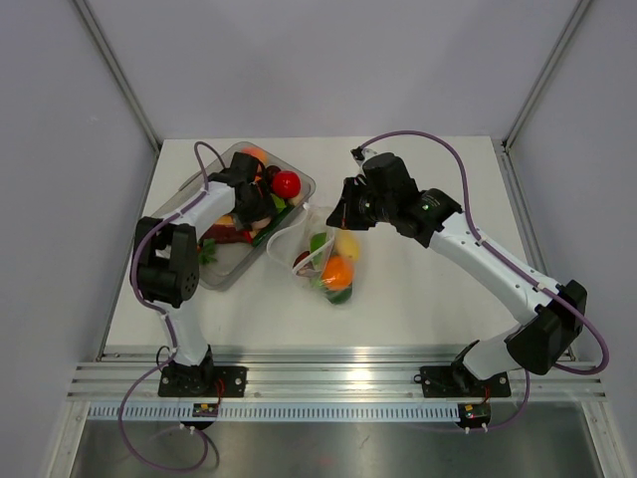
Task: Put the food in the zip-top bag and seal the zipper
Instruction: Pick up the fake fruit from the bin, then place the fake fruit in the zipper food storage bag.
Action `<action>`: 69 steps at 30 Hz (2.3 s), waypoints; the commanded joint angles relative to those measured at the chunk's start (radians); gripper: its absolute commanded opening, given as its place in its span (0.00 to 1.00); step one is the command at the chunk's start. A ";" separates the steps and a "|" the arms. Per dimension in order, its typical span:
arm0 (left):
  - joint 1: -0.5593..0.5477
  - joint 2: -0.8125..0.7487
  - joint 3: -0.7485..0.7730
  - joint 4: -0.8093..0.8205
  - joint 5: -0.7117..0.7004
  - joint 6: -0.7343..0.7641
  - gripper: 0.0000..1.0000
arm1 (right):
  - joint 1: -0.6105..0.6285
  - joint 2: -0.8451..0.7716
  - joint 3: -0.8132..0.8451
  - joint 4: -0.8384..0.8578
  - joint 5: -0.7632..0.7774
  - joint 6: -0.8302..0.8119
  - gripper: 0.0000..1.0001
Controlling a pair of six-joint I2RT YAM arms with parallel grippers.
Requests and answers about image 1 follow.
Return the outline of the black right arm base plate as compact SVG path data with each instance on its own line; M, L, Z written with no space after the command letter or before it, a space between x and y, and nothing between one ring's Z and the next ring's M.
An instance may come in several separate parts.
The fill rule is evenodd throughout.
M462 365L424 365L413 377L426 398L507 398L512 395L505 372L475 378Z

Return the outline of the clear zip top bag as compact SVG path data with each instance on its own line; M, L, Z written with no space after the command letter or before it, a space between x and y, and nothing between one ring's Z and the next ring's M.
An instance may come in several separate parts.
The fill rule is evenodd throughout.
M297 284L342 306L352 298L362 246L353 232L327 225L329 214L305 203L299 217L268 240L266 252Z

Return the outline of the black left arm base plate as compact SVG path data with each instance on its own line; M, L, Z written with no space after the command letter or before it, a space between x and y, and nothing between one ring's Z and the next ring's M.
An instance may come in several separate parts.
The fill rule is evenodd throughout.
M245 395L247 371L241 366L172 364L162 370L157 394L170 398L241 398Z

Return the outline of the yellow toy mango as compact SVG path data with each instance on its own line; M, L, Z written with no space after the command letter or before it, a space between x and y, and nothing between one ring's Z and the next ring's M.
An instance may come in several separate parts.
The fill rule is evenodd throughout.
M338 232L335 236L334 248L339 256L352 263L359 260L360 246L356 237L350 231L343 230Z

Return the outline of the orange toy orange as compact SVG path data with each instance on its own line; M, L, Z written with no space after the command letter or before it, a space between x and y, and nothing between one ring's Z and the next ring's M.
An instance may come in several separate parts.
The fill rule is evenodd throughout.
M331 256L322 271L321 282L331 291L341 291L352 284L354 268L351 262L342 256Z

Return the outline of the dark green toy avocado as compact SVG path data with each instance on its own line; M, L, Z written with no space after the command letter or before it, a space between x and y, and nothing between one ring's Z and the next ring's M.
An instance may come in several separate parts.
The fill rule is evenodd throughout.
M349 286L339 291L326 290L325 297L333 305L342 305L351 299L353 287Z

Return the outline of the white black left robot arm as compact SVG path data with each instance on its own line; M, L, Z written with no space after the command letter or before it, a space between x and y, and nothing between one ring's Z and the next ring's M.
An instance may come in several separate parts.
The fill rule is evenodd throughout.
M169 359L162 379L194 396L215 383L211 347L187 305L199 285L199 242L224 215L240 232L269 225L277 207L264 178L261 159L236 152L221 171L204 171L202 185L182 205L136 224L130 283L140 303L165 323Z

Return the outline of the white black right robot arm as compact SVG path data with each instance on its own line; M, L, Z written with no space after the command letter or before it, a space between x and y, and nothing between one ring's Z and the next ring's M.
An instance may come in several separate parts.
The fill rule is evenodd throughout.
M366 231L379 222L455 263L511 313L517 325L466 346L453 362L452 382L474 394L487 379L523 368L544 375L581 334L587 292L578 282L560 284L535 272L509 252L476 237L469 215L440 189L421 190L403 160L381 153L343 182L327 225Z

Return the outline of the dark red toy apple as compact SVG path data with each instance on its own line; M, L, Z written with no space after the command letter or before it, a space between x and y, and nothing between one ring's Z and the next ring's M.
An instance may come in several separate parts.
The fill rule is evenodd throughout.
M313 260L310 259L311 253L309 251L302 252L294 262L293 272L297 276L306 276L314 272Z

